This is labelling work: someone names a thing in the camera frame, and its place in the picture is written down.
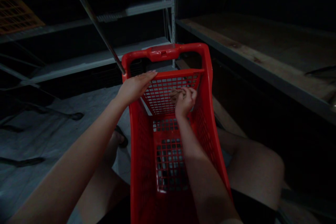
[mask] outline floor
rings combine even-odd
[[[171,66],[158,71],[171,71]],[[63,113],[82,112],[85,116],[73,121],[59,115],[37,114],[25,111],[10,122],[24,129],[22,133],[0,131],[0,156],[15,160],[44,157],[46,160],[35,166],[15,168],[0,164],[0,223],[7,220],[24,203],[47,172],[96,120],[113,99],[120,86],[95,90],[65,100],[56,99],[50,108]],[[125,110],[118,125],[131,139],[130,116]],[[113,170],[127,183],[131,180],[131,144],[127,149],[118,149]],[[82,223],[75,209],[68,223]]]

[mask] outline hand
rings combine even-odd
[[[182,87],[185,91],[185,98],[183,99],[182,92],[178,95],[178,99],[175,107],[176,119],[187,118],[187,115],[191,108],[195,105],[197,91],[191,87]]]
[[[116,99],[125,106],[135,102],[144,94],[147,88],[151,85],[149,82],[157,74],[156,70],[153,70],[125,80],[119,89]]]

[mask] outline small item in hand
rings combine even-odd
[[[173,88],[170,92],[170,100],[171,102],[175,105],[176,102],[177,102],[177,99],[179,97],[179,94],[182,92],[183,94],[183,99],[186,97],[186,92],[183,90],[183,89],[176,89],[176,88]]]

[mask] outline thigh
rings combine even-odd
[[[130,186],[101,162],[77,203],[83,223],[99,222],[129,194]]]
[[[221,130],[218,136],[221,147],[232,155],[227,167],[230,186],[277,210],[285,170],[281,157],[250,139]]]

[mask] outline plastic grid basket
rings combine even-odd
[[[22,0],[0,0],[0,34],[45,25]]]
[[[152,62],[177,59],[180,53],[194,51],[202,57],[202,69],[158,73],[139,99],[129,107],[131,117],[131,222],[198,223],[195,204],[184,164],[182,142],[172,88],[198,90],[196,104],[188,119],[197,139],[220,174],[229,194],[229,180],[220,149],[212,107],[212,66],[206,44],[165,45],[130,52],[123,56],[123,81],[131,77],[130,64],[139,58]]]

